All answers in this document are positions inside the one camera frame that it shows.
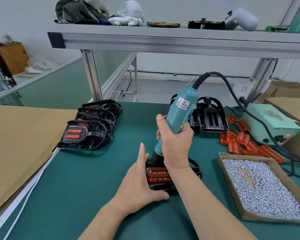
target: pile of screws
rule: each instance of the pile of screws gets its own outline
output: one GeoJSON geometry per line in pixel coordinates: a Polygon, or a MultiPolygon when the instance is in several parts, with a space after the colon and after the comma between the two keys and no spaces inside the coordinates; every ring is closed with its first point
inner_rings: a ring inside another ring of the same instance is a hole
{"type": "Polygon", "coordinates": [[[263,217],[300,221],[300,204],[266,163],[222,161],[247,211],[263,217]]]}

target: screwdriver label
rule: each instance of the screwdriver label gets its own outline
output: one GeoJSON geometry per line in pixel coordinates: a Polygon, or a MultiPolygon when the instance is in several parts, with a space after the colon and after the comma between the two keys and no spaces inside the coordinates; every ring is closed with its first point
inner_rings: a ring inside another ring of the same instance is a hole
{"type": "Polygon", "coordinates": [[[183,110],[187,110],[188,106],[189,106],[190,102],[183,99],[182,97],[178,98],[178,101],[176,102],[176,105],[183,110]]]}

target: electric screwdriver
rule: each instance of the electric screwdriver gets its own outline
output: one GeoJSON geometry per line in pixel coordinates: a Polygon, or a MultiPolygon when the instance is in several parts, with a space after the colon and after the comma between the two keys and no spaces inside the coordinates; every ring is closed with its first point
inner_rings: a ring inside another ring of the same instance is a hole
{"type": "MultiPolygon", "coordinates": [[[[205,73],[201,75],[192,86],[189,86],[191,83],[186,85],[184,89],[178,93],[175,101],[171,104],[166,121],[173,134],[178,134],[181,131],[192,112],[197,108],[196,102],[199,98],[198,87],[209,76],[208,73],[205,73]]],[[[160,138],[152,153],[152,166],[159,166],[163,160],[162,139],[160,138]]]]}

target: fingernail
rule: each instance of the fingernail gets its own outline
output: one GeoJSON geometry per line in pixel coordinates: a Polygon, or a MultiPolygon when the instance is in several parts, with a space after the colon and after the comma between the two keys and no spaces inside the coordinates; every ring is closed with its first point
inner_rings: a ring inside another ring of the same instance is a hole
{"type": "Polygon", "coordinates": [[[161,114],[158,114],[157,115],[157,120],[161,120],[161,119],[163,119],[163,116],[161,114]]]}

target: wall socket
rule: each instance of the wall socket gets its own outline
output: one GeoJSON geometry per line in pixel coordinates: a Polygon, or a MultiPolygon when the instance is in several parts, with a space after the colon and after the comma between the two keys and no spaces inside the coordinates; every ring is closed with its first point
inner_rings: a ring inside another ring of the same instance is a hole
{"type": "MultiPolygon", "coordinates": [[[[236,97],[239,99],[240,97],[244,97],[247,99],[253,85],[254,85],[255,79],[250,78],[247,79],[247,81],[240,81],[236,82],[233,86],[233,92],[235,93],[236,97]]],[[[234,98],[232,95],[230,95],[230,99],[234,101],[234,98]]]]}

